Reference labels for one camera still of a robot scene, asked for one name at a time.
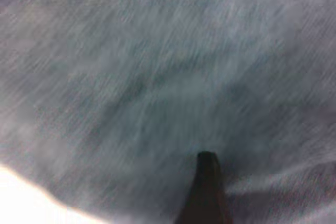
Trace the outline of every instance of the blue fabric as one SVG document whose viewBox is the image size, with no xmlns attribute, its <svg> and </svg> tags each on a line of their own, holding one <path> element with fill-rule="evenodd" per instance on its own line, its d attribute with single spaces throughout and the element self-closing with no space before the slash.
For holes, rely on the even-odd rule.
<svg viewBox="0 0 336 224">
<path fill-rule="evenodd" d="M 234 223 L 336 223 L 334 0 L 0 0 L 0 159 L 172 223 L 199 151 Z"/>
</svg>

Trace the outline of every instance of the textured fabric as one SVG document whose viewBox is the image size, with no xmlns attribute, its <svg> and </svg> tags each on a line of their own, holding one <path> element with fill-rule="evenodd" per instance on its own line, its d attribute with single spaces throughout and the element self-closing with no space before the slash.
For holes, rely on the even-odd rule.
<svg viewBox="0 0 336 224">
<path fill-rule="evenodd" d="M 336 223 L 335 21 L 335 0 L 0 0 L 0 161 L 172 223 L 212 151 L 234 223 Z"/>
</svg>

